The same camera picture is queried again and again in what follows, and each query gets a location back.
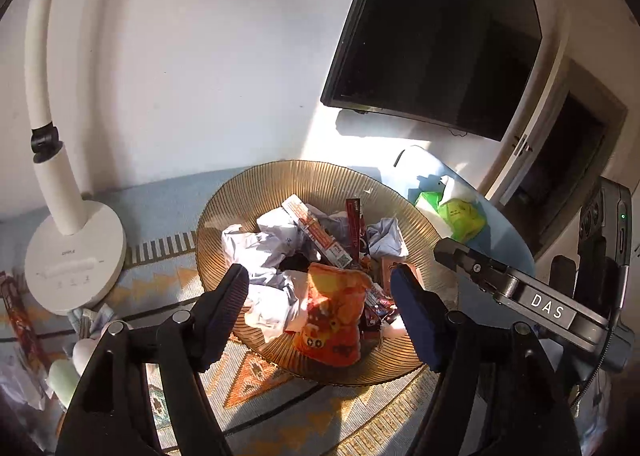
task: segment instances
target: snack packaging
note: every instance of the snack packaging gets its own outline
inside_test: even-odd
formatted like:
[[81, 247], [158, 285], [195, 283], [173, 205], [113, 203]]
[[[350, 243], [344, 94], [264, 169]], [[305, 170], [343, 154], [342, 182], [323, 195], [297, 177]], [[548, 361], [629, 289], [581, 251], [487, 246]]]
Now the snack packaging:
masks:
[[24, 308], [20, 293], [18, 293], [18, 285], [15, 279], [4, 272], [0, 272], [0, 294], [4, 300], [9, 322], [24, 354], [26, 369], [32, 373], [43, 390], [49, 394], [50, 390], [46, 385], [47, 371], [50, 366], [49, 359], [40, 345], [36, 332], [33, 330], [31, 320]]
[[322, 228], [318, 218], [309, 210], [309, 208], [297, 197], [292, 194], [284, 202], [282, 207], [293, 218], [296, 225], [307, 235], [313, 243], [316, 244], [322, 254], [326, 256], [329, 262], [339, 269], [344, 269], [351, 264], [353, 259], [349, 253], [342, 248], [336, 239], [329, 235]]
[[418, 280], [420, 286], [424, 287], [422, 274], [416, 265], [408, 263], [407, 261], [404, 261], [404, 258], [399, 258], [398, 256], [382, 256], [382, 288], [386, 295], [391, 295], [391, 272], [396, 268], [396, 266], [398, 266], [398, 263], [404, 263], [407, 265], [411, 269], [412, 273], [414, 273], [415, 279]]
[[359, 261], [362, 256], [369, 256], [367, 226], [364, 223], [360, 199], [347, 198], [345, 207], [349, 224], [350, 254], [355, 261]]
[[358, 323], [364, 309], [369, 276], [311, 263], [308, 271], [308, 317], [293, 346], [329, 366], [350, 366], [360, 359]]

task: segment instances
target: television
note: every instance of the television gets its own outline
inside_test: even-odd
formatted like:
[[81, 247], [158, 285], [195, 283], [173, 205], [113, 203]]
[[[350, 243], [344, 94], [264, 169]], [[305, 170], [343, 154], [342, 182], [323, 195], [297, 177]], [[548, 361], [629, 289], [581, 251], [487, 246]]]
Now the television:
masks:
[[534, 0], [353, 0], [321, 101], [500, 141], [541, 40]]

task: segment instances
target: crumpled paper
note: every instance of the crumpled paper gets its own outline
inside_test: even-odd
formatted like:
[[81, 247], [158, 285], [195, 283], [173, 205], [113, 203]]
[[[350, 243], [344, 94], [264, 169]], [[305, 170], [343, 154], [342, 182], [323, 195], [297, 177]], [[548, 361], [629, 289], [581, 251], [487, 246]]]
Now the crumpled paper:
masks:
[[382, 256], [405, 258], [409, 249], [404, 243], [398, 218], [382, 218], [378, 223], [367, 226], [369, 252], [371, 257], [380, 261]]
[[[344, 211], [327, 215], [306, 204], [331, 236], [343, 245], [349, 243], [349, 224]], [[250, 309], [244, 321], [260, 328], [264, 341], [279, 337], [284, 331], [300, 331], [306, 323], [307, 276], [297, 271], [279, 271], [286, 256], [302, 252], [309, 261], [319, 261], [313, 242], [305, 236], [289, 214], [278, 207], [257, 219], [260, 232], [241, 232], [234, 224], [222, 232], [222, 250], [226, 266], [240, 263], [249, 272], [249, 290], [245, 306]], [[367, 227], [371, 257], [406, 257], [409, 251], [402, 239], [398, 220], [382, 218]]]
[[280, 277], [279, 288], [249, 285], [244, 302], [250, 307], [244, 314], [244, 322], [260, 328], [265, 342], [282, 335], [285, 328], [298, 331], [306, 323], [306, 274], [284, 271]]
[[422, 192], [415, 207], [441, 237], [466, 243], [486, 225], [485, 217], [478, 212], [478, 194], [452, 176], [443, 176], [440, 181], [445, 184], [442, 194]]

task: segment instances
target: orange snack bag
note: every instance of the orange snack bag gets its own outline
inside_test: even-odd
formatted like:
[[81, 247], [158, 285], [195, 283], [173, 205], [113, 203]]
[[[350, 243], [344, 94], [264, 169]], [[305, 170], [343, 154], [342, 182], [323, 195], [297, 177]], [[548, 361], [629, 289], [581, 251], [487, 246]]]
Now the orange snack bag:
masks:
[[311, 263], [308, 271], [308, 319], [293, 339], [303, 355], [329, 366], [360, 360], [360, 330], [365, 290], [371, 286], [361, 271]]

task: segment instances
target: plastic wrapper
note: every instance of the plastic wrapper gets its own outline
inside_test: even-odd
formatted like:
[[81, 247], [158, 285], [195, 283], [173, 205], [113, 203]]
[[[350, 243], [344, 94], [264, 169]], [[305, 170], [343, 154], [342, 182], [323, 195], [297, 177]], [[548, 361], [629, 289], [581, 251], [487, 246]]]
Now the plastic wrapper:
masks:
[[18, 404], [28, 404], [37, 410], [44, 410], [47, 404], [47, 395], [19, 348], [12, 355], [0, 359], [0, 387]]
[[46, 384], [47, 370], [49, 370], [50, 365], [49, 359], [40, 345], [36, 332], [33, 330], [33, 325], [18, 293], [15, 279], [10, 274], [0, 273], [0, 294], [4, 300], [9, 322], [22, 350], [21, 360], [24, 361], [23, 366], [47, 393], [47, 396], [51, 396], [52, 391]]
[[364, 308], [369, 277], [312, 263], [308, 272], [308, 319], [296, 333], [300, 353], [330, 366], [350, 366], [360, 359], [358, 322]]
[[444, 190], [422, 192], [416, 208], [431, 222], [443, 238], [466, 243], [486, 225], [486, 219], [476, 208], [478, 197], [468, 185], [451, 176], [443, 176]]

